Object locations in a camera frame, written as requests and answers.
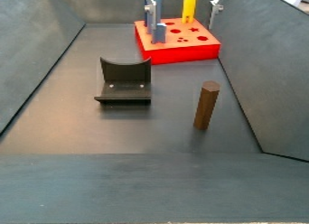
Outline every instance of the red base with holes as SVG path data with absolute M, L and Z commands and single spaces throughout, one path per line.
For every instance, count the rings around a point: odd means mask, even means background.
M 168 25 L 168 42 L 152 44 L 144 21 L 136 22 L 136 36 L 144 59 L 153 64 L 216 59 L 221 43 L 197 20 L 183 23 L 181 18 L 162 19 Z

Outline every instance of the dark gray floor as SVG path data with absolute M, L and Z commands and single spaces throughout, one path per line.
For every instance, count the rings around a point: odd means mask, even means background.
M 153 67 L 153 104 L 102 107 L 100 58 L 141 60 L 132 25 L 89 26 L 0 139 L 0 154 L 260 153 L 219 63 Z M 221 84 L 208 132 L 193 120 L 204 81 Z
M 101 56 L 141 58 L 132 26 L 82 31 L 2 136 L 0 222 L 309 222 L 309 164 L 260 153 L 219 61 L 154 66 L 153 105 L 102 108 Z

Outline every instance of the wooden peg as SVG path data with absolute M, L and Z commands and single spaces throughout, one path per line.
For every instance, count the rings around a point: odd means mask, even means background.
M 220 84 L 215 81 L 207 81 L 201 90 L 201 97 L 195 119 L 195 126 L 207 130 L 217 103 L 217 95 L 220 91 Z

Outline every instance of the yellow peg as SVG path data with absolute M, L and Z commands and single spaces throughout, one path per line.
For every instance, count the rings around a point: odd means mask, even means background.
M 183 23 L 193 23 L 197 0 L 184 0 Z

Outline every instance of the black chair-shaped block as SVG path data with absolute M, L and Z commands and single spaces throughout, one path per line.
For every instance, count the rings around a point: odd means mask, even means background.
M 152 58 L 133 64 L 120 64 L 101 58 L 105 76 L 101 103 L 152 101 Z

